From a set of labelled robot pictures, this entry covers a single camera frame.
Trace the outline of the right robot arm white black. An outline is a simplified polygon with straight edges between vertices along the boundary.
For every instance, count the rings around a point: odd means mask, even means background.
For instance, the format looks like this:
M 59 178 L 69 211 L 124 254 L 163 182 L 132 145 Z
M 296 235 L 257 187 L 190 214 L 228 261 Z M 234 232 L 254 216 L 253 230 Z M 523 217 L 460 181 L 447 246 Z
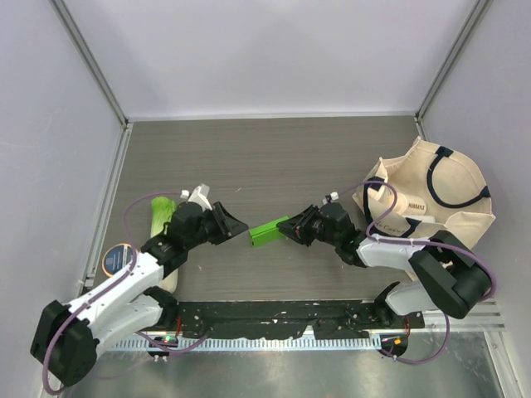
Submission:
M 333 246 L 347 265 L 413 273 L 415 280 L 389 285 L 374 301 L 375 318 L 386 328 L 396 326 L 406 315 L 426 310 L 462 319 L 494 292 L 493 276 L 448 231 L 423 240 L 365 235 L 337 202 L 309 206 L 277 227 L 300 245 L 310 246 L 318 240 Z

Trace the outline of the green paper box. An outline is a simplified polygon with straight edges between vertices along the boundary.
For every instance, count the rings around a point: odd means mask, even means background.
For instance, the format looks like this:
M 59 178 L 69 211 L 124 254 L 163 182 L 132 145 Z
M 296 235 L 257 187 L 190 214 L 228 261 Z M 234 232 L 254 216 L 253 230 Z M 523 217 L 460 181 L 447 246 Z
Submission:
M 273 240 L 281 239 L 283 235 L 280 233 L 277 225 L 288 219 L 288 216 L 282 216 L 279 219 L 249 229 L 251 246 L 258 247 L 271 243 Z

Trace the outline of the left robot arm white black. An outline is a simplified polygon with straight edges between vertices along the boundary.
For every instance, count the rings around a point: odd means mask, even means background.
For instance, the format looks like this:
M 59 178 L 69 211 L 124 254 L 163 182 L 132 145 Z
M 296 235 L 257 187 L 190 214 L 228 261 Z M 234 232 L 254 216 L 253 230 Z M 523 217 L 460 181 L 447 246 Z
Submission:
M 159 283 L 187 261 L 190 250 L 205 243 L 220 245 L 247 229 L 220 202 L 202 206 L 186 201 L 114 276 L 69 303 L 50 302 L 30 348 L 42 364 L 46 392 L 56 394 L 49 375 L 64 387 L 73 386 L 127 336 L 151 327 L 169 330 L 178 320 L 178 301 Z

